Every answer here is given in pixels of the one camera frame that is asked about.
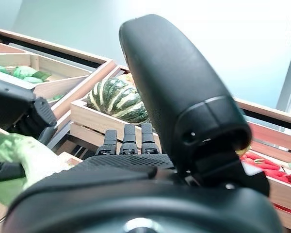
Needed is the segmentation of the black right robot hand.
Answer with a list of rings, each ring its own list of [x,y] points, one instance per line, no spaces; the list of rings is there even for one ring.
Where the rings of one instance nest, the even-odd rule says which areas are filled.
[[[91,159],[22,193],[5,233],[282,233],[269,182],[237,150],[252,138],[229,91],[172,23],[123,23],[121,48],[174,169],[94,167]]]

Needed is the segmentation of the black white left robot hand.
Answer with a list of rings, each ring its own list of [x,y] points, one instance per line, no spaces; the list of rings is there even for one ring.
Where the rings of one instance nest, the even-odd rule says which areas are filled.
[[[57,118],[45,98],[0,80],[0,129],[32,136],[47,145],[57,131]]]

